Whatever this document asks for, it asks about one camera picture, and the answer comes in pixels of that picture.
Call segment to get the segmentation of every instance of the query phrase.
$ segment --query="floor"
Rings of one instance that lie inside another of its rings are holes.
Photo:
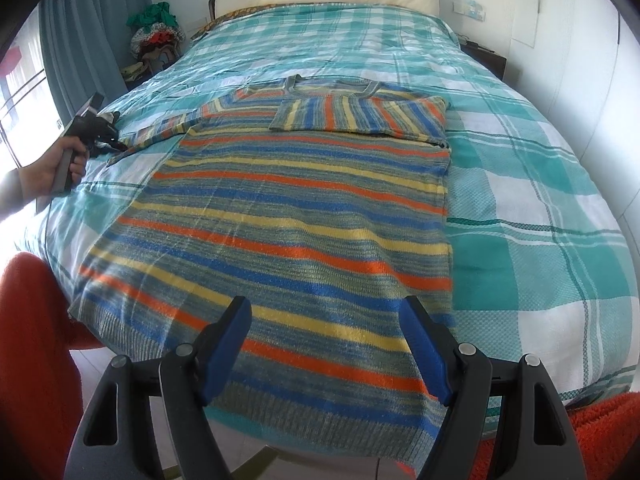
[[[86,408],[94,393],[102,372],[109,365],[114,353],[107,348],[95,350],[74,350],[71,352],[82,377],[82,400]],[[151,399],[151,414],[156,434],[156,444],[160,454],[162,468],[175,465],[174,450],[169,438],[168,427],[164,417],[161,400]],[[257,453],[264,445],[254,438],[230,430],[221,424],[210,422],[218,447],[229,469],[237,468],[245,460]],[[408,480],[410,477],[402,472],[391,460],[376,458],[343,458],[296,453],[306,465],[293,464],[276,460],[260,477],[260,480]]]

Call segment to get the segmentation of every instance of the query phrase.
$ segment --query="wall switch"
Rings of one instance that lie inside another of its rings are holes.
[[[453,12],[468,16],[479,22],[484,22],[486,13],[478,2],[467,0],[465,2],[453,2]]]

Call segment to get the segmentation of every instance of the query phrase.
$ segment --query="bed sheet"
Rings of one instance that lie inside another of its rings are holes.
[[[440,19],[389,6],[264,10],[210,31],[108,109],[123,114],[121,131],[133,142],[142,128],[231,89],[297,73],[396,82],[446,98],[457,337],[502,359],[539,355],[566,402],[628,389],[639,353],[638,292],[615,219],[553,126],[460,52]],[[50,261],[70,300],[89,248],[176,142],[157,142],[111,166],[92,160],[84,182],[27,226],[18,247]],[[488,431],[497,415],[494,403]],[[244,423],[241,429],[264,437]]]

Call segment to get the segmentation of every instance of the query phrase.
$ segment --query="human arm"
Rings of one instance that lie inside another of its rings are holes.
[[[62,153],[67,148],[80,153],[69,170],[74,185],[82,180],[88,158],[86,147],[77,137],[60,137],[33,164],[10,171],[0,181],[0,222],[35,198],[50,193]]]

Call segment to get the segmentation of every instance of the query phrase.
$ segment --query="blue curtain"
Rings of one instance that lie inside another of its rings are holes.
[[[120,68],[135,62],[129,53],[131,14],[151,0],[42,0],[40,43],[49,88],[67,124],[94,92],[108,104],[127,88]]]

